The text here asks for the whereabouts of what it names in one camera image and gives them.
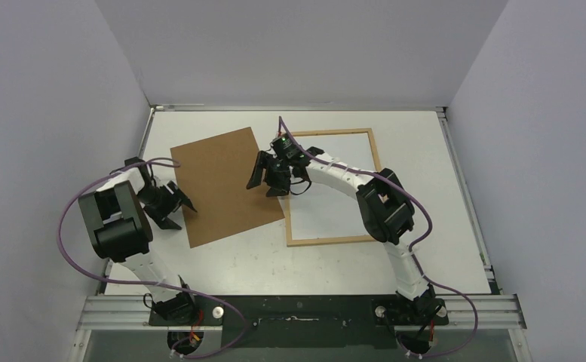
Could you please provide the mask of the brown cardboard backing board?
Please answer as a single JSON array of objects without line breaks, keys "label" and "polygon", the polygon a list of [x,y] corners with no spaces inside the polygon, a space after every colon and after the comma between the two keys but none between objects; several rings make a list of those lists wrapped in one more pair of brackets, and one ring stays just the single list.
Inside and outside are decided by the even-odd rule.
[{"label": "brown cardboard backing board", "polygon": [[181,163],[178,187],[194,208],[183,208],[189,246],[200,247],[284,218],[277,198],[264,184],[247,189],[258,145],[246,127],[170,149]]}]

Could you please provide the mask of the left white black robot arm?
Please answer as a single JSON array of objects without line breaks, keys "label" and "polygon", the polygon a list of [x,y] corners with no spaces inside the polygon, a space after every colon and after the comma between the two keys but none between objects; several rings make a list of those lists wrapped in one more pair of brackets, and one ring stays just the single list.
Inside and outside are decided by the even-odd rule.
[{"label": "left white black robot arm", "polygon": [[170,216],[181,207],[193,210],[189,197],[173,181],[162,182],[150,163],[133,157],[113,171],[113,177],[95,191],[82,195],[78,206],[92,248],[101,259],[129,269],[146,285],[151,309],[162,320],[190,324],[198,304],[186,283],[152,249],[152,224],[179,231]]}]

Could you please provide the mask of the white photo paper sheet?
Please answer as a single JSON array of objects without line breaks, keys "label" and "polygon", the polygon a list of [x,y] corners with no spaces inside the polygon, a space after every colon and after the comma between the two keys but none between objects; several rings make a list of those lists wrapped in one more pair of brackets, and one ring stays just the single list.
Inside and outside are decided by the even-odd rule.
[{"label": "white photo paper sheet", "polygon": [[[317,136],[295,135],[305,149],[314,146],[349,166],[375,171],[369,134],[341,133]],[[294,185],[289,198],[290,224],[294,241],[341,237],[370,239],[362,222],[357,201],[322,184]]]}]

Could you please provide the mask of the light wooden picture frame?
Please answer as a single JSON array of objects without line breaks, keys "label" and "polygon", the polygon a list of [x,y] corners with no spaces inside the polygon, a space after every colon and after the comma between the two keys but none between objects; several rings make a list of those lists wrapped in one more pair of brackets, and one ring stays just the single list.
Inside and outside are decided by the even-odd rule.
[{"label": "light wooden picture frame", "polygon": [[[382,169],[382,166],[381,166],[381,163],[379,160],[379,155],[378,155],[377,148],[376,148],[376,141],[374,139],[373,130],[370,128],[298,131],[298,132],[294,132],[293,136],[294,137],[295,137],[295,135],[317,136],[317,135],[329,135],[329,134],[341,134],[341,133],[363,133],[363,132],[367,132],[369,134],[370,145],[371,145],[371,148],[373,149],[373,158],[375,161],[376,170],[371,171],[371,172],[380,171]],[[333,157],[331,155],[326,154],[324,156],[324,158],[326,158],[328,161],[331,161],[333,158],[336,158],[336,157]],[[332,174],[327,177],[327,179],[329,180],[329,183],[327,185],[322,184],[322,183],[317,183],[317,184],[329,186],[330,188],[335,189],[336,191],[339,191],[339,192],[343,193],[344,195],[347,195],[357,201],[356,196],[355,196],[355,194],[357,192],[357,186],[354,184],[354,182],[357,181],[357,179],[359,179],[360,177],[359,176],[349,176],[349,175],[341,177],[340,175],[343,173],[343,170],[341,170],[337,167],[331,167],[330,172]],[[286,244],[288,247],[307,247],[307,246],[317,246],[317,245],[346,244],[346,243],[368,242],[368,241],[374,240],[374,238],[372,236],[370,236],[369,240],[367,240],[364,237],[341,237],[341,238],[328,238],[328,239],[324,239],[324,240],[310,239],[310,240],[294,241],[292,239],[291,224],[290,224],[290,205],[289,205],[290,196],[291,195],[288,195],[288,196],[283,197],[281,199],[282,207],[284,210]]]}]

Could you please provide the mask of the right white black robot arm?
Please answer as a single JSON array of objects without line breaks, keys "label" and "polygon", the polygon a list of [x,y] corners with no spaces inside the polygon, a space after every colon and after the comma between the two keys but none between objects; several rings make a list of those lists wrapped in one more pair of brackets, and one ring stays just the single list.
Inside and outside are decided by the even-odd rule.
[{"label": "right white black robot arm", "polygon": [[364,228],[383,243],[394,274],[400,321],[407,324],[447,324],[445,302],[419,269],[413,252],[400,238],[414,228],[415,207],[395,173],[352,167],[317,147],[303,149],[288,134],[273,139],[268,151],[260,151],[247,188],[265,183],[269,197],[291,194],[293,179],[309,185],[328,186],[356,200]]}]

